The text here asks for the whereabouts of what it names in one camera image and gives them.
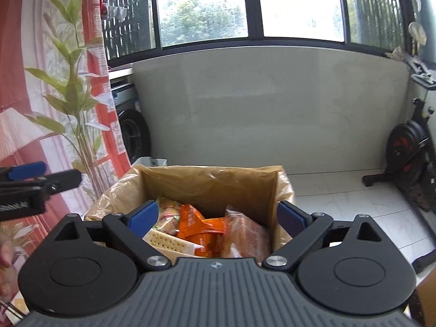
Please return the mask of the person's left hand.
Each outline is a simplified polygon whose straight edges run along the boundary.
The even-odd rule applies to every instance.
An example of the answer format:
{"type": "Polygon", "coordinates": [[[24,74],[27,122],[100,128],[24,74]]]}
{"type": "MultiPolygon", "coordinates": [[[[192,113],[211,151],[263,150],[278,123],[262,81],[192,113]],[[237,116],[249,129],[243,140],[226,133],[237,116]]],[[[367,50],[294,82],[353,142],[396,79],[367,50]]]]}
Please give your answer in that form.
{"type": "Polygon", "coordinates": [[[1,234],[0,261],[1,261],[1,301],[10,301],[13,290],[17,284],[16,270],[13,266],[14,247],[11,240],[1,234]]]}

